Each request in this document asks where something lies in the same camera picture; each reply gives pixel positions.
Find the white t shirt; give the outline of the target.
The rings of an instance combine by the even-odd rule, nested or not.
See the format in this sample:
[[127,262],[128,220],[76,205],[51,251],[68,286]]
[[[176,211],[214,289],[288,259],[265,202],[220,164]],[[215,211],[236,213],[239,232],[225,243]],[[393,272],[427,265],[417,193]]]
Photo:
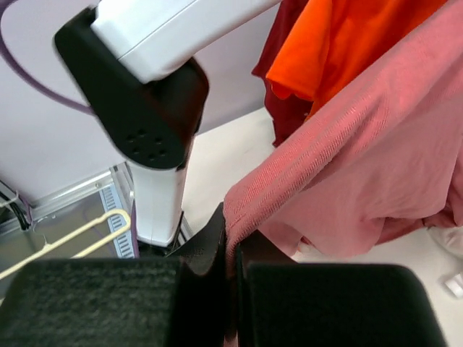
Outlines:
[[462,216],[436,214],[423,218],[431,238],[444,250],[462,259]]

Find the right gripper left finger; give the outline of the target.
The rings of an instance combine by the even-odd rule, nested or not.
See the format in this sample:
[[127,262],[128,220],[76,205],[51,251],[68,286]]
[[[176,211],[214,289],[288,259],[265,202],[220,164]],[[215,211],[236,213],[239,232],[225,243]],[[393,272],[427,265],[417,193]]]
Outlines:
[[1,305],[3,346],[221,346],[227,290],[222,207],[166,257],[42,260]]

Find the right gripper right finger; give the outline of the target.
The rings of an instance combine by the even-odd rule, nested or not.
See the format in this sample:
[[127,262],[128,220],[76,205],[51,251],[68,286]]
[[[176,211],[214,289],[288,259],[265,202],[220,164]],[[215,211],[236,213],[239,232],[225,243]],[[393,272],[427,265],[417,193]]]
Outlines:
[[262,233],[237,246],[241,346],[445,346],[428,295],[408,268],[299,264]]

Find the pink t shirt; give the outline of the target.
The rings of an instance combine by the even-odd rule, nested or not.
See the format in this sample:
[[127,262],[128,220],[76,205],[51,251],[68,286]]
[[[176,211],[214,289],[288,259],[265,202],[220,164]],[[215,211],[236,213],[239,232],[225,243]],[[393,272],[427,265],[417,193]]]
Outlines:
[[448,1],[227,193],[226,256],[261,231],[351,257],[462,224],[462,3]]

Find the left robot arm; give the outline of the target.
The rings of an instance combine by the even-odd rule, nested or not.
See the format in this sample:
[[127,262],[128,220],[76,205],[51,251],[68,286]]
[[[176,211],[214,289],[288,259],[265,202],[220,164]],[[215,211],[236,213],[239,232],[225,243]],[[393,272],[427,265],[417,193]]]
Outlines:
[[272,1],[101,1],[54,36],[64,65],[127,159],[137,238],[169,247],[182,219],[188,160],[208,97],[194,56]]

